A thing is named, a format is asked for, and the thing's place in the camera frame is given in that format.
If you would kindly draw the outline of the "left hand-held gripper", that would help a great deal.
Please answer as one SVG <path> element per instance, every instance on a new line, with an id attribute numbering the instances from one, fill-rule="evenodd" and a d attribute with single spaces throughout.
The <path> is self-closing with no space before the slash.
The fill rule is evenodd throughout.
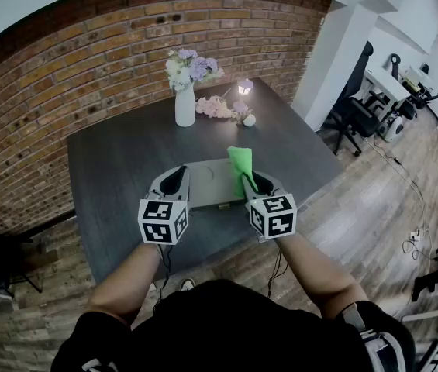
<path id="1" fill-rule="evenodd" d="M 138 224 L 145 243 L 177 244 L 188 228 L 190 170 L 183 165 L 170 169 L 150 186 L 140 200 Z"/>

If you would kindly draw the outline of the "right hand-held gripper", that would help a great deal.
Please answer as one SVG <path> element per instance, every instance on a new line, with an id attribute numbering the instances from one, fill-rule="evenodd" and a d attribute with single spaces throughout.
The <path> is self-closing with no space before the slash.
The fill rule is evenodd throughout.
<path id="1" fill-rule="evenodd" d="M 276 178 L 262 172 L 252 172 L 250 179 L 241 175 L 250 225 L 259 243 L 295 233 L 297 206 Z"/>

